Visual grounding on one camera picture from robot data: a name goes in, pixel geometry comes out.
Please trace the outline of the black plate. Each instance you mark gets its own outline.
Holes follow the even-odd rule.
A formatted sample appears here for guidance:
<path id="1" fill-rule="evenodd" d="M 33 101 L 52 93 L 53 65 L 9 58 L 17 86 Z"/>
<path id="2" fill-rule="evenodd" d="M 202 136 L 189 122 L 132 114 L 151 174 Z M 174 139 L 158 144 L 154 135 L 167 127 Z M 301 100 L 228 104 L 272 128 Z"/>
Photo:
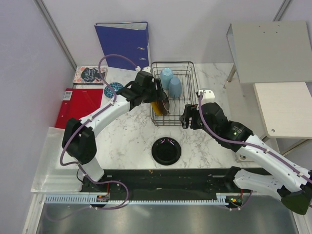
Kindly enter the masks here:
<path id="1" fill-rule="evenodd" d="M 171 137 L 157 139 L 151 149 L 153 159 L 164 166 L 175 164 L 181 157 L 180 144 Z"/>

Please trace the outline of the blue patterned bowl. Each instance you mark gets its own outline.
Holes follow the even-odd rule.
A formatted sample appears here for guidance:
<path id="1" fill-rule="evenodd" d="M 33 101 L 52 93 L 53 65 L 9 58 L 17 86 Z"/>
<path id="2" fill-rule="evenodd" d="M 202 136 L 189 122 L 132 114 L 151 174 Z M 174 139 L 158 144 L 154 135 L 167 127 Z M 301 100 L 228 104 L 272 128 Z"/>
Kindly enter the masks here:
<path id="1" fill-rule="evenodd" d="M 123 85 L 119 82 L 109 83 L 109 86 L 106 86 L 104 88 L 104 95 L 107 98 L 112 98 L 114 96 L 114 93 L 117 93 L 120 89 L 123 88 Z"/>

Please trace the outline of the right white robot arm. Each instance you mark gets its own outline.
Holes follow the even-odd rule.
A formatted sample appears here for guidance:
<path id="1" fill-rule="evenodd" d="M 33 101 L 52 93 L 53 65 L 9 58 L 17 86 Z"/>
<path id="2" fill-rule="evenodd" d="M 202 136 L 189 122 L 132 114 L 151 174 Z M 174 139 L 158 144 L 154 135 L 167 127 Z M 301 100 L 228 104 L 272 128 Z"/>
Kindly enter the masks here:
<path id="1" fill-rule="evenodd" d="M 258 175 L 231 167 L 223 179 L 227 191 L 257 191 L 299 215 L 312 206 L 312 172 L 283 157 L 245 125 L 228 120 L 217 103 L 187 104 L 179 120 L 182 128 L 205 131 L 222 147 L 250 158 L 269 173 Z"/>

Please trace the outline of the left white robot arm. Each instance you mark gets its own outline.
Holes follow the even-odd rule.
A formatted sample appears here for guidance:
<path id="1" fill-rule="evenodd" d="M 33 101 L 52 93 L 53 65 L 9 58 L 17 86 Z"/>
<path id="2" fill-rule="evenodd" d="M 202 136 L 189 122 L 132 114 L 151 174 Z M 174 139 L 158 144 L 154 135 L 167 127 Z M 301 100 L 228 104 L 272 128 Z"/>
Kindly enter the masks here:
<path id="1" fill-rule="evenodd" d="M 90 179 L 90 186 L 97 192 L 105 190 L 107 180 L 96 159 L 96 137 L 110 123 L 143 103 L 165 103 L 168 99 L 160 79 L 147 71 L 139 71 L 135 80 L 113 92 L 112 99 L 81 119 L 67 121 L 62 140 L 62 153 L 75 160 L 73 164 Z"/>

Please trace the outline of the red floral plate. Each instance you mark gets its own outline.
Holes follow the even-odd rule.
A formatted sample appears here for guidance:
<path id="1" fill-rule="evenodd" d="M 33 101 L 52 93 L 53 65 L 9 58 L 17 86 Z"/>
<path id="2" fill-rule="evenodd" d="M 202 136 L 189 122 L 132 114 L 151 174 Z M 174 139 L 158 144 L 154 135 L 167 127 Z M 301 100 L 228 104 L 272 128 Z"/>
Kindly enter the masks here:
<path id="1" fill-rule="evenodd" d="M 157 105 L 159 116 L 167 116 L 169 114 L 170 103 L 168 97 L 166 97 L 164 100 L 157 101 Z"/>

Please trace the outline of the yellow plate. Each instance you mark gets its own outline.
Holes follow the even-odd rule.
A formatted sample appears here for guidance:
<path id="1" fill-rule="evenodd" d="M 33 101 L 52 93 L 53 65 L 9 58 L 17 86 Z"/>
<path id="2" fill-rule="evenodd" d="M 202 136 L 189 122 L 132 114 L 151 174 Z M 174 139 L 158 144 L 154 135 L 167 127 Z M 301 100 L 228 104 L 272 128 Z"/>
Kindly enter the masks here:
<path id="1" fill-rule="evenodd" d="M 155 113 L 157 116 L 161 116 L 161 115 L 162 115 L 162 113 L 161 113 L 161 111 L 160 111 L 160 109 L 159 109 L 159 106 L 158 106 L 158 103 L 157 103 L 157 102 L 152 102 L 152 103 L 151 103 L 151 107 L 152 107 L 154 113 Z"/>

